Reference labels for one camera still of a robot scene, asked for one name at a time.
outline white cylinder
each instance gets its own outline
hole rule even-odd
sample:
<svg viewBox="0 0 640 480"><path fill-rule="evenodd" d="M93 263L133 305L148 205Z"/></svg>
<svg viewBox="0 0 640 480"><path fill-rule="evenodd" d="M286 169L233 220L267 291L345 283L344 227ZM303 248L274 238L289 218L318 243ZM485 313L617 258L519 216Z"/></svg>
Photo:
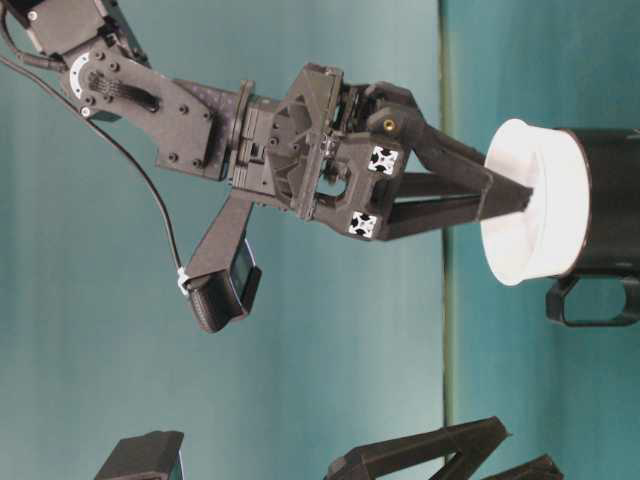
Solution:
<svg viewBox="0 0 640 480"><path fill-rule="evenodd" d="M568 272L589 224L589 172L580 145L567 132L509 120L493 137L485 166L533 188L524 212L481 222L495 277L517 285Z"/></svg>

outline teal backdrop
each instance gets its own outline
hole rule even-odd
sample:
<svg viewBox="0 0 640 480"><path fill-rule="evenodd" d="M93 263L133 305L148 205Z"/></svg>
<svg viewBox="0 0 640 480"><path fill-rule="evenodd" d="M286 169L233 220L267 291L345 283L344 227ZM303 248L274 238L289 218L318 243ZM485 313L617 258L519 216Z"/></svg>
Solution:
<svg viewBox="0 0 640 480"><path fill-rule="evenodd" d="M447 130L487 149L507 119L636 128L640 4L445 0ZM449 232L449 421L499 415L514 437L479 472L550 453L567 479L635 478L640 330L569 330L545 319L548 280L499 285L477 226ZM574 316L611 316L615 282L581 286Z"/></svg>
<svg viewBox="0 0 640 480"><path fill-rule="evenodd" d="M435 0L122 5L168 76L282 98L304 63L335 64L411 88L439 123ZM153 429L186 433L189 479L322 478L355 445L442 425L438 233L365 244L258 209L255 313L206 335L139 179L26 80L0 70L0 85L3 478L93 478L119 438ZM226 185L155 170L142 132L108 129L157 181L188 258Z"/></svg>

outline black object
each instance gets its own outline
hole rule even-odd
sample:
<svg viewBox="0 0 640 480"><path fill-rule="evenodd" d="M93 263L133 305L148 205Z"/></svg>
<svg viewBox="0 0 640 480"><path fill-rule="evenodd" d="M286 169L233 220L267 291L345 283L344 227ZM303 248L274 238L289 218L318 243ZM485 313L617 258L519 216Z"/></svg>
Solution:
<svg viewBox="0 0 640 480"><path fill-rule="evenodd" d="M551 457L543 455L519 467L487 477L485 480L562 480L563 478L564 475L558 470Z"/></svg>
<svg viewBox="0 0 640 480"><path fill-rule="evenodd" d="M229 196L187 268L185 287L206 332L244 318L253 306L262 272L245 238L252 207L248 200Z"/></svg>
<svg viewBox="0 0 640 480"><path fill-rule="evenodd" d="M254 95L253 82L228 92L171 80L149 68L117 2L0 3L62 65L62 88L84 117L125 117L154 139L158 166L231 184L225 209L186 271L179 267L208 332L251 310L260 279L245 243L253 203L354 239L391 240L521 211L529 201L531 189L431 127L406 89L349 85L341 70L314 64L282 101ZM411 152L425 172L405 173ZM322 180L344 190L323 193Z"/></svg>
<svg viewBox="0 0 640 480"><path fill-rule="evenodd" d="M582 250L568 275L547 293L547 316L569 327L622 327L640 320L640 133L567 130L582 147L590 180L590 220ZM611 320L566 318L565 300L585 277L622 282L624 311Z"/></svg>
<svg viewBox="0 0 640 480"><path fill-rule="evenodd" d="M180 432L152 432L125 438L104 463L96 480L183 480Z"/></svg>
<svg viewBox="0 0 640 480"><path fill-rule="evenodd" d="M375 480L421 463L454 455L432 480L466 480L507 437L496 417L435 432L354 448L329 467L325 480ZM561 480L548 456L490 477L494 480Z"/></svg>

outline black wire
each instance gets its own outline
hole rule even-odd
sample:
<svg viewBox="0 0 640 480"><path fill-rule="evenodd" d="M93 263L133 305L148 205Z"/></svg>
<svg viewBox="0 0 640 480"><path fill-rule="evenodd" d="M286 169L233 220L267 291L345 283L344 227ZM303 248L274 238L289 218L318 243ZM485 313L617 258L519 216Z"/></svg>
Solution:
<svg viewBox="0 0 640 480"><path fill-rule="evenodd" d="M93 132L98 135L100 138L108 142L113 148L118 150L126 158L129 164L140 174L144 183L147 185L153 198L156 202L156 205L160 209L160 213L162 214L162 220L164 222L164 228L167 234L167 238L169 240L169 245L171 247L171 255L173 256L174 263L176 265L176 269L182 268L182 261L180 260L180 254L178 253L178 247L176 244L175 234L173 232L173 224L171 223L171 217L169 216L169 212L167 210L167 206L162 199L162 196L158 192L158 189L154 185L153 181L147 175L147 172L142 168L142 166L138 163L138 161L131 155L122 145L120 145L116 140L114 140L107 132L102 130L100 127L95 125L91 120L84 118L81 113L79 113L74 105L64 98L60 93L58 93L53 87L51 87L47 82L42 80L33 72L27 70L26 68L17 65L15 62L12 62L8 58L0 55L0 63L10 68L16 73L27 77L29 80L38 85L42 90L44 90L50 96L56 98L64 107L69 110L78 120L88 126Z"/></svg>
<svg viewBox="0 0 640 480"><path fill-rule="evenodd" d="M4 4L0 4L0 36L4 40L4 43L6 43L7 47L9 47L9 50L11 50L11 52L13 52L13 54L16 56L16 58L22 63L32 67L42 68L45 70L53 70L60 73L64 72L67 69L67 66L64 62L48 57L31 55L30 53L20 50L16 46L13 38L11 38L9 29L7 28L7 12L7 7Z"/></svg>

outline mechanical linkage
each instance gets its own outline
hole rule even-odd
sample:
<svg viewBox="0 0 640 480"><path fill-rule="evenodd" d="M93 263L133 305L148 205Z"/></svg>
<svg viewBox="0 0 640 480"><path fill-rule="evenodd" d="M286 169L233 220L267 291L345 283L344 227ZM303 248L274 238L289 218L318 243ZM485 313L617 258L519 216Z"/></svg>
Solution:
<svg viewBox="0 0 640 480"><path fill-rule="evenodd" d="M251 311L261 276L245 238L254 204L368 241L522 211L531 196L486 169L484 155L430 126L406 89L349 85L341 70L308 64L281 101L255 95L250 81L229 92L153 71L115 1L2 5L41 55L18 58L53 65L84 117L126 118L157 144L157 166L230 184L180 269L180 288L206 331ZM412 153L425 171L406 171ZM341 188L326 193L323 182Z"/></svg>

